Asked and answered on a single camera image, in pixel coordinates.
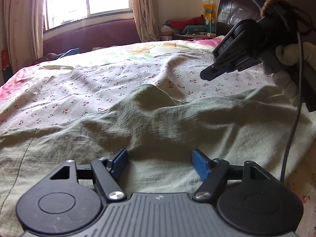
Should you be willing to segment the white gloved right hand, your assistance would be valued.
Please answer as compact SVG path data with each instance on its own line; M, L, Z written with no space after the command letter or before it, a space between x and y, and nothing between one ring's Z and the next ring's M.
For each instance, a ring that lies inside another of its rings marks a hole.
M275 50L276 57L284 68L282 70L274 70L273 66L263 63L262 69L265 75L272 75L274 85L282 90L282 93L288 98L292 106L295 108L299 105L298 85L293 81L296 77L289 74L290 70L299 63L300 53L298 44L290 44L286 47L278 46Z

